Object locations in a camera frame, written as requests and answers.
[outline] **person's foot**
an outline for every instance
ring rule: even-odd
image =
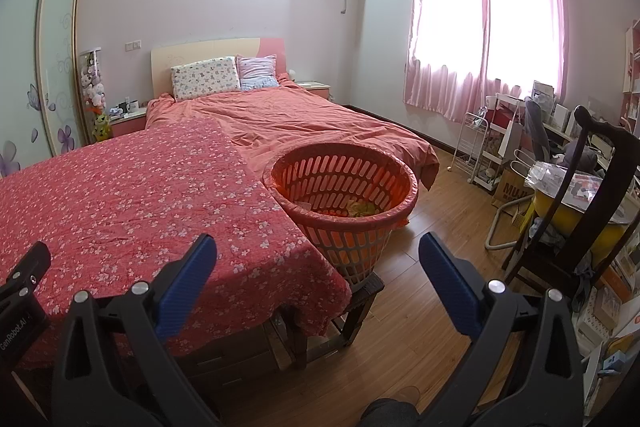
[[[410,385],[409,387],[403,387],[400,391],[395,393],[391,398],[398,400],[398,402],[407,402],[414,407],[420,400],[420,389]]]

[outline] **basket rim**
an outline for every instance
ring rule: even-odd
[[[386,212],[381,212],[380,214],[375,214],[373,216],[366,217],[340,217],[340,216],[326,216],[325,214],[320,214],[319,212],[314,212],[312,210],[306,210],[301,206],[289,201],[285,198],[276,188],[276,182],[273,178],[273,167],[276,163],[286,156],[287,154],[293,152],[297,149],[302,149],[308,146],[317,146],[317,145],[335,145],[335,144],[343,144],[349,145],[359,149],[368,149],[374,150],[388,158],[389,160],[398,163],[399,167],[404,171],[404,173],[409,177],[410,188],[407,196],[404,200],[390,208]],[[262,183],[264,186],[269,189],[271,196],[278,202],[278,204],[284,209],[284,211],[289,215],[289,217],[296,223],[300,225],[305,225],[307,227],[313,227],[315,229],[321,230],[330,230],[336,232],[368,232],[369,230],[380,229],[385,226],[392,226],[396,224],[398,221],[406,219],[411,211],[413,210],[415,203],[418,199],[418,182],[415,178],[414,172],[409,168],[409,166],[404,163],[400,158],[393,156],[392,154],[383,151],[382,149],[371,146],[371,145],[360,145],[352,142],[347,142],[343,140],[336,141],[317,141],[310,140],[308,142],[298,143],[296,145],[292,145],[287,147],[286,149],[282,149],[278,153],[274,154],[271,160],[265,165],[264,171],[262,172]]]

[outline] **nightstand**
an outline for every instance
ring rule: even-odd
[[[313,94],[316,94],[325,100],[329,100],[329,90],[331,89],[331,86],[320,84],[320,82],[297,82],[297,84]]]
[[[142,131],[146,127],[146,107],[141,107],[135,112],[127,113],[116,120],[111,120],[109,124],[111,125],[113,137]]]

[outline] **wooden stool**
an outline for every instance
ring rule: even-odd
[[[319,346],[307,349],[307,336],[295,324],[292,307],[281,307],[271,319],[280,340],[289,351],[289,355],[298,369],[304,369],[309,362],[337,351],[342,347],[351,346],[360,331],[360,327],[367,317],[376,295],[385,288],[382,279],[373,273],[367,283],[351,297],[351,302],[345,308],[347,319],[337,317],[332,320],[338,335],[330,338]]]

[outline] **bedsheet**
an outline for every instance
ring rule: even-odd
[[[201,233],[218,263],[169,341],[182,355],[251,328],[280,304],[323,333],[351,299],[345,280],[248,169],[213,119],[178,122],[57,156],[0,180],[0,277],[35,241],[52,254],[36,290],[51,325],[23,358],[52,362],[72,296],[117,295],[181,259]]]
[[[149,103],[146,127],[207,117],[220,122],[258,179],[275,151],[308,140],[379,147],[406,163],[426,188],[431,188],[438,174],[433,147],[411,131],[324,100],[290,80],[280,87],[217,93],[183,102],[163,94]]]

